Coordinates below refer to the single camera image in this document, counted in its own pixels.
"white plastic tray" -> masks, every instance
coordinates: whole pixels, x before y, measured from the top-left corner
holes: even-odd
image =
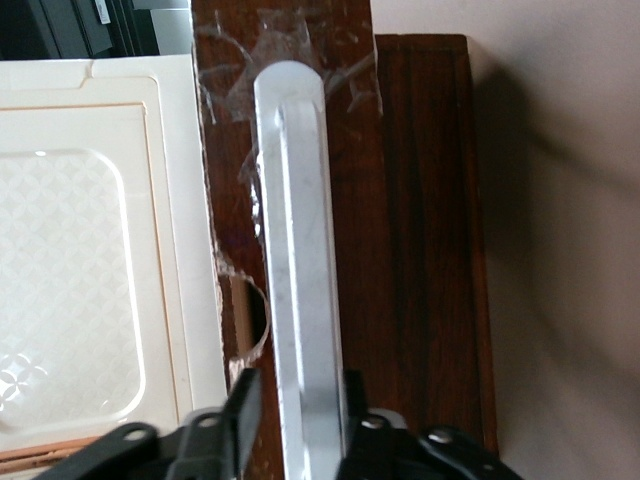
[[[0,450],[225,397],[190,57],[0,63]]]

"wooden board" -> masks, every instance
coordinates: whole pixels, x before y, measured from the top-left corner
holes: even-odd
[[[241,75],[251,70],[238,44],[253,53],[264,40],[259,9],[293,7],[303,7],[312,43],[321,53],[312,59],[319,70],[348,72],[366,63],[372,51],[366,1],[192,2],[227,358],[234,355],[237,339],[225,277],[241,272],[264,292],[265,266],[246,182],[253,160],[252,118],[246,105],[235,117],[229,103],[211,108],[211,95],[228,100],[237,93]],[[495,449],[466,43],[456,36],[378,40],[384,121],[371,65],[327,101],[345,366],[364,373],[372,405],[401,412],[411,429],[454,423]],[[284,58],[296,56],[305,52],[284,51]],[[275,58],[263,60],[252,64],[254,70]],[[251,105],[250,98],[233,99]],[[269,341],[256,365],[266,374],[264,420],[247,478],[279,479]]]
[[[497,450],[467,42],[377,37],[402,405]]]

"wall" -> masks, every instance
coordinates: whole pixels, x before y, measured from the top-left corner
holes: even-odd
[[[372,0],[471,39],[499,438],[527,480],[640,471],[640,2]]]

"aluminum rail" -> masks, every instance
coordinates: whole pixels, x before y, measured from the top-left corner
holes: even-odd
[[[326,480],[346,411],[323,83],[280,62],[254,88],[285,476]]]

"black object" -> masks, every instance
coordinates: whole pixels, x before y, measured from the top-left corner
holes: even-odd
[[[5,60],[159,54],[151,12],[132,0],[1,0],[0,50]]]
[[[261,402],[260,372],[246,369],[221,411],[194,412],[162,438],[145,423],[123,425],[36,479],[231,480],[251,453]]]
[[[369,412],[361,375],[345,379],[350,447],[335,480],[523,480],[453,427],[419,438],[394,428]],[[36,480],[231,480],[246,466],[260,415],[260,373],[246,369],[221,411],[194,412],[162,438],[150,425],[124,425]]]
[[[349,451],[337,480],[523,480],[466,433],[449,426],[418,439],[369,413],[363,380],[346,372]]]

